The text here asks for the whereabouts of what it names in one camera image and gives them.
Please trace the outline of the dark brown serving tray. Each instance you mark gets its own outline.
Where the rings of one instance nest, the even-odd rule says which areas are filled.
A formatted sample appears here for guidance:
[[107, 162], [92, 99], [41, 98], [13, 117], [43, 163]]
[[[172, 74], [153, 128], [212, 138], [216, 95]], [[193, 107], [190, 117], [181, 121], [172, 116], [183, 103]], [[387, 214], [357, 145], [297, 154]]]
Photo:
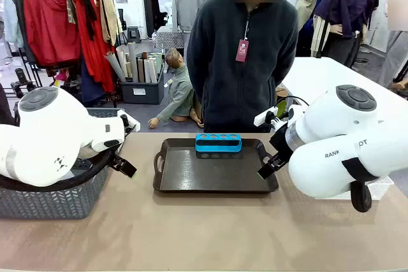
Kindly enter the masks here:
[[262, 141], [243, 139], [242, 150], [198, 153], [193, 138], [168, 138], [154, 157], [153, 188], [160, 192], [268, 194], [279, 189], [274, 174], [259, 174], [271, 155]]

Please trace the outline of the red hanging jacket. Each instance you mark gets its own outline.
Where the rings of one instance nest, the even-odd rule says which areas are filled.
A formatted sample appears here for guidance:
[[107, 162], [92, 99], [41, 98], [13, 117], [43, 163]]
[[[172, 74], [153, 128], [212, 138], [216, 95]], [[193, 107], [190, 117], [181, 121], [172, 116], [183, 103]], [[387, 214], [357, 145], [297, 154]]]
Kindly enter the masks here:
[[23, 0], [23, 9], [27, 42], [39, 65], [80, 58], [79, 31], [68, 20], [66, 0]]

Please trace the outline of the beige hanging garment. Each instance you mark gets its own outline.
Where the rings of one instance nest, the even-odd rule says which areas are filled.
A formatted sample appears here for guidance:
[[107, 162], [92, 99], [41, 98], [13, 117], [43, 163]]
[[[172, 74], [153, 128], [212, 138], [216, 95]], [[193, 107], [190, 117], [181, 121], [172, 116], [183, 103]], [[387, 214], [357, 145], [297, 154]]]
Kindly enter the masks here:
[[114, 0], [99, 0], [99, 2], [103, 39], [114, 46], [122, 32], [122, 24], [119, 18], [119, 11], [116, 8], [116, 2]]

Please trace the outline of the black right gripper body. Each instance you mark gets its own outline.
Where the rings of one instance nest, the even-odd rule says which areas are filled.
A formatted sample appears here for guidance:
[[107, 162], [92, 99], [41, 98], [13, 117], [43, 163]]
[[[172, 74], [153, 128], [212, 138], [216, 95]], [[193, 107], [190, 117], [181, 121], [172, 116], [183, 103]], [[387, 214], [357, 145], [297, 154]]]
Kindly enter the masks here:
[[285, 122], [278, 128], [270, 138], [270, 144], [277, 151], [275, 157], [278, 159], [290, 159], [290, 148], [286, 141], [286, 130], [288, 124]]

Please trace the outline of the red hanging dress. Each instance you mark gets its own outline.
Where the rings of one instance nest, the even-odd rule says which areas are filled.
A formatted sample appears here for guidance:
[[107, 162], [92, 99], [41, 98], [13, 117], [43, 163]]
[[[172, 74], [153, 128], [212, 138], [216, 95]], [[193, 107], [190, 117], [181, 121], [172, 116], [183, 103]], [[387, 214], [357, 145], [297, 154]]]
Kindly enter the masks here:
[[97, 21], [92, 23], [95, 30], [93, 41], [90, 40], [87, 32], [85, 8], [82, 0], [73, 0], [73, 2], [76, 9], [80, 44], [88, 73], [95, 82], [101, 84], [106, 93], [112, 93], [115, 91], [113, 68], [105, 58], [105, 55], [107, 52], [112, 51], [113, 47], [103, 39], [99, 0], [91, 0], [97, 16]]

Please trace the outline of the patterned tablecloth table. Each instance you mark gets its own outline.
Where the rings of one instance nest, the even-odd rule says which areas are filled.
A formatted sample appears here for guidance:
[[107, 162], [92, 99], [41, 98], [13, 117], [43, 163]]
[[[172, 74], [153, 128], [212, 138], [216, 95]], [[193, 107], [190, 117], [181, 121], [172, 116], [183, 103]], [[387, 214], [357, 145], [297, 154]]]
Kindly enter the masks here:
[[157, 52], [162, 52], [169, 48], [184, 48], [183, 32], [173, 32], [172, 27], [161, 26], [155, 32], [155, 50]]

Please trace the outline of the seated mannequin green shirt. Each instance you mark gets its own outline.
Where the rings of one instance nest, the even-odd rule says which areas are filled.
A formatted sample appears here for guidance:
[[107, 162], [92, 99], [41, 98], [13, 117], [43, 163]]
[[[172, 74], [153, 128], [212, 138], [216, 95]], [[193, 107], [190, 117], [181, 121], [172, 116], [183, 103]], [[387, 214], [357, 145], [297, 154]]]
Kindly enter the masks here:
[[198, 127], [203, 128], [204, 124], [194, 109], [194, 90], [183, 56], [176, 48], [170, 48], [165, 60], [174, 72], [173, 78], [166, 83], [169, 87], [169, 102], [156, 117], [148, 121], [149, 128], [155, 129], [160, 122], [169, 119], [185, 122], [189, 118], [196, 122]]

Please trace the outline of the grey storage bin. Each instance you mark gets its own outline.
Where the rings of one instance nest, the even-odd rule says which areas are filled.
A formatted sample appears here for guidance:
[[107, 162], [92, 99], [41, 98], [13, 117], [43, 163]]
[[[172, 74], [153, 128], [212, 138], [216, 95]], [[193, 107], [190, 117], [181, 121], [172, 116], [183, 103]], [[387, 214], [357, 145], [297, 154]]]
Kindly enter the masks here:
[[119, 82], [124, 103], [159, 104], [164, 97], [164, 73], [160, 72], [156, 83]]

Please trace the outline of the large grey plastic basket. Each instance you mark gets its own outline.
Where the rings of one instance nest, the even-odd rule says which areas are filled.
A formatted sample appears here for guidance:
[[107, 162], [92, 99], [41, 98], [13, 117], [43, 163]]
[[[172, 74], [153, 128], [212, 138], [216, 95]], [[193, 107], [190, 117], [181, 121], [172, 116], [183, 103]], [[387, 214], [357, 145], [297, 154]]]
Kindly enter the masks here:
[[77, 160], [73, 176], [33, 187], [0, 175], [0, 219], [76, 220], [88, 217], [108, 178], [107, 167]]

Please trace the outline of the blue test tube rack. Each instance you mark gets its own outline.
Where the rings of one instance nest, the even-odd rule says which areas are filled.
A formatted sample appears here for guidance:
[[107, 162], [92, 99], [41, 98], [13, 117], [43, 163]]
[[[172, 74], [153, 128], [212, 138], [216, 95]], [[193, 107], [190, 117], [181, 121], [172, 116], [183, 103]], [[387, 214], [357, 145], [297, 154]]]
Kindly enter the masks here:
[[237, 134], [198, 134], [195, 138], [195, 149], [200, 153], [235, 154], [242, 149], [242, 139]]

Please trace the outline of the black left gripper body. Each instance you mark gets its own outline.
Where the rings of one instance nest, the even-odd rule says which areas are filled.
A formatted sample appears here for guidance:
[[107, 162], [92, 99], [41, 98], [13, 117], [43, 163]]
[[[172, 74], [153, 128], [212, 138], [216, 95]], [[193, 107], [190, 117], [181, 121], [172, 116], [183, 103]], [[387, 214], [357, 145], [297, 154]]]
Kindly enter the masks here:
[[120, 154], [126, 138], [129, 136], [129, 134], [136, 131], [136, 119], [130, 114], [117, 114], [117, 120], [115, 120], [113, 125], [113, 131], [113, 135], [119, 142], [115, 153]]

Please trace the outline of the black hanging scarf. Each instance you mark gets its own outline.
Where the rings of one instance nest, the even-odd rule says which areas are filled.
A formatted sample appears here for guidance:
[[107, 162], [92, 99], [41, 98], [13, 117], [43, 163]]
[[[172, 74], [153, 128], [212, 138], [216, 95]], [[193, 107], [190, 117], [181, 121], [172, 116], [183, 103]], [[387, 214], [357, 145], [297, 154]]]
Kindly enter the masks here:
[[94, 40], [95, 30], [92, 26], [94, 21], [97, 21], [97, 16], [94, 11], [91, 0], [82, 0], [85, 8], [85, 22], [87, 27], [87, 32], [91, 41]]

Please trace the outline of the tall grey paper roll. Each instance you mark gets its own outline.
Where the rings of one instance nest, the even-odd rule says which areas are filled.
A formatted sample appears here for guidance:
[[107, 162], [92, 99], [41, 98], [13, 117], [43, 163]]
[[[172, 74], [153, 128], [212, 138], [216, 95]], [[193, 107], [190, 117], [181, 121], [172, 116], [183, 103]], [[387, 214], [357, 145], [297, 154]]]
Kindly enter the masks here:
[[129, 49], [129, 58], [131, 62], [131, 69], [132, 69], [132, 79], [133, 83], [138, 83], [138, 66], [137, 66], [137, 59], [136, 59], [136, 45], [134, 42], [129, 42], [127, 44]]

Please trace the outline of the white paper roll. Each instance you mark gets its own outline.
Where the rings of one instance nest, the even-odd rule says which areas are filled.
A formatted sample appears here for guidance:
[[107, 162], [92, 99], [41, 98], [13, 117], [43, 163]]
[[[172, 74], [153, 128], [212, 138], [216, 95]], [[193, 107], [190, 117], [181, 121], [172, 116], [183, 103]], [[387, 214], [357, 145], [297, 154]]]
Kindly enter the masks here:
[[118, 59], [119, 59], [119, 64], [120, 64], [120, 67], [121, 67], [121, 69], [122, 69], [122, 72], [123, 72], [123, 74], [124, 74], [124, 77], [125, 78], [128, 78], [129, 77], [129, 75], [128, 75], [128, 70], [127, 70], [127, 67], [126, 67], [126, 53], [125, 53], [125, 51], [124, 51], [124, 45], [121, 45], [121, 46], [118, 46], [117, 48], [116, 48], [116, 51], [117, 51], [117, 56], [118, 56]]

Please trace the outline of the person in dark fleece jacket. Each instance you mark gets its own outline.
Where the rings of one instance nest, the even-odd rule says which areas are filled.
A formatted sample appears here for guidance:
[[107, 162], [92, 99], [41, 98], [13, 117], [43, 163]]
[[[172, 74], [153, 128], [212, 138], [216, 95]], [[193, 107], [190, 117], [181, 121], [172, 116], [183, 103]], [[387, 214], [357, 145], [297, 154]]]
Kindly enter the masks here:
[[[249, 41], [245, 62], [238, 43]], [[298, 14], [287, 0], [206, 0], [197, 12], [187, 68], [205, 132], [268, 132], [254, 117], [273, 107], [296, 55]]]

